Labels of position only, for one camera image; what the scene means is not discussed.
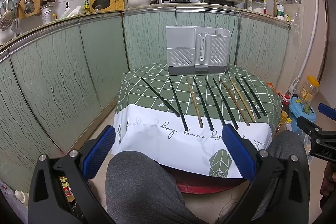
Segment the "person's right hand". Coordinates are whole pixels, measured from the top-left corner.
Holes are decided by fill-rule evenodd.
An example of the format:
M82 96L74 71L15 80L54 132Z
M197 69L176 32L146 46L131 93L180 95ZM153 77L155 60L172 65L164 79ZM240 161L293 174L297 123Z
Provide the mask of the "person's right hand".
M323 181L321 184L320 193L322 196L327 197L334 189L335 189L335 165L328 162L323 174Z

